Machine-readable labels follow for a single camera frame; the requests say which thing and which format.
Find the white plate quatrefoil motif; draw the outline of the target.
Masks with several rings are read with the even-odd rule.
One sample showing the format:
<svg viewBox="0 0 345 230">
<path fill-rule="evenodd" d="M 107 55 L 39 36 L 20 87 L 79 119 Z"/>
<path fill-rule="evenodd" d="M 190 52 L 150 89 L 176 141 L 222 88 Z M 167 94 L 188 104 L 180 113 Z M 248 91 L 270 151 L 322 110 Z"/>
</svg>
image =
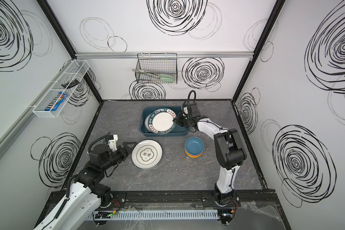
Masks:
<svg viewBox="0 0 345 230">
<path fill-rule="evenodd" d="M 157 166 L 163 156 L 161 145 L 154 140 L 138 143 L 132 151 L 132 162 L 140 169 L 151 169 Z"/>
</svg>

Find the teal rimmed white plate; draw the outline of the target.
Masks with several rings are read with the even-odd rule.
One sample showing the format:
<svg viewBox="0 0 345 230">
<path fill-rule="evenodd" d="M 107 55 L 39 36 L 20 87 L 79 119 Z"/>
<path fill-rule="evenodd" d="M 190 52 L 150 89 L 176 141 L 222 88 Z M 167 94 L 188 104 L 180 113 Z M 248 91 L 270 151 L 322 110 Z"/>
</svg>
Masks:
<svg viewBox="0 0 345 230">
<path fill-rule="evenodd" d="M 176 113 L 168 108 L 160 108 L 153 113 L 153 126 L 156 134 L 167 134 L 171 132 L 176 124 L 173 119 L 176 117 Z"/>
</svg>

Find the white plate red characters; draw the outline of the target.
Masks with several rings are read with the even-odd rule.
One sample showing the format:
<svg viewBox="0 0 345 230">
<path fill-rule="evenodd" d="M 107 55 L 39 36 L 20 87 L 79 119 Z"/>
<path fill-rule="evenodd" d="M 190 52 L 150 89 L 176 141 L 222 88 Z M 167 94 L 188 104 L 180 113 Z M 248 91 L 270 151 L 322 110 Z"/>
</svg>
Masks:
<svg viewBox="0 0 345 230">
<path fill-rule="evenodd" d="M 148 132 L 155 133 L 155 128 L 153 126 L 153 119 L 154 115 L 150 114 L 146 117 L 144 121 L 145 128 L 147 129 Z"/>
</svg>

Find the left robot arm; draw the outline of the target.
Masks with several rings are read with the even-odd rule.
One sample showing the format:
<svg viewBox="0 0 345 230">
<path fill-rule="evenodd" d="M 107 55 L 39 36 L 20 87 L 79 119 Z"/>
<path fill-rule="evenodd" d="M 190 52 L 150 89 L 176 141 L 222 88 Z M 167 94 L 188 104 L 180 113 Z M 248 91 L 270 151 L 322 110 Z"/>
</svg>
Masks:
<svg viewBox="0 0 345 230">
<path fill-rule="evenodd" d="M 107 133 L 93 141 L 87 150 L 89 161 L 67 181 L 66 193 L 36 230 L 76 230 L 98 208 L 108 208 L 113 198 L 111 189 L 101 184 L 109 168 L 116 169 L 132 154 L 136 142 L 117 144 L 118 136 Z"/>
</svg>

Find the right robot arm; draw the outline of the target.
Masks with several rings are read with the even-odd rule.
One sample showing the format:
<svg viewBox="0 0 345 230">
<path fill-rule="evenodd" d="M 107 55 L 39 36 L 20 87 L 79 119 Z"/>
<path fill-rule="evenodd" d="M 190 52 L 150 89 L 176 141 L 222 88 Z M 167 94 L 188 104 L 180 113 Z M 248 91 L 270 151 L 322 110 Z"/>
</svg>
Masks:
<svg viewBox="0 0 345 230">
<path fill-rule="evenodd" d="M 219 178 L 214 187 L 216 203 L 225 206 L 232 199 L 236 199 L 234 181 L 247 158 L 238 130 L 214 123 L 200 114 L 196 102 L 188 101 L 183 103 L 182 112 L 174 119 L 174 123 L 184 128 L 193 127 L 214 141 L 216 159 L 220 165 Z"/>
</svg>

